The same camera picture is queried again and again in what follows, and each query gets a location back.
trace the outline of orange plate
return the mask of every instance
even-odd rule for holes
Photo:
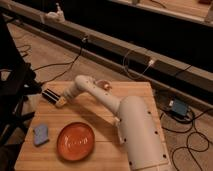
[[[94,148],[95,135],[89,125],[73,122],[65,126],[57,140],[58,154],[69,161],[88,156]]]

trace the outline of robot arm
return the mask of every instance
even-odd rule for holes
[[[118,118],[118,132],[125,145],[131,170],[172,170],[152,116],[141,97],[118,99],[98,87],[95,79],[84,75],[77,76],[64,90],[63,96],[70,100],[83,92],[94,96]]]

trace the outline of wooden table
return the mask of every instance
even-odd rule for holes
[[[47,87],[61,93],[69,82],[51,82]],[[117,97],[128,95],[142,96],[156,122],[161,140],[165,145],[151,86],[147,82],[112,82],[110,91]],[[94,151],[83,161],[67,162],[61,160],[56,152],[57,137],[67,124],[84,122],[95,133]],[[33,128],[38,124],[47,124],[49,142],[40,147],[33,144]],[[114,117],[101,103],[87,93],[73,100],[70,105],[57,109],[41,98],[26,135],[25,142],[15,164],[16,171],[127,171],[129,170],[127,154],[119,144]]]

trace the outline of power adapter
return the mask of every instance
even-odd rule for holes
[[[178,99],[171,100],[169,106],[170,112],[175,114],[177,117],[184,118],[187,116],[189,106],[183,101]]]

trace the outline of gray sponge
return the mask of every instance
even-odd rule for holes
[[[49,141],[48,139],[48,127],[46,124],[40,124],[33,130],[34,132],[34,145],[40,146]]]

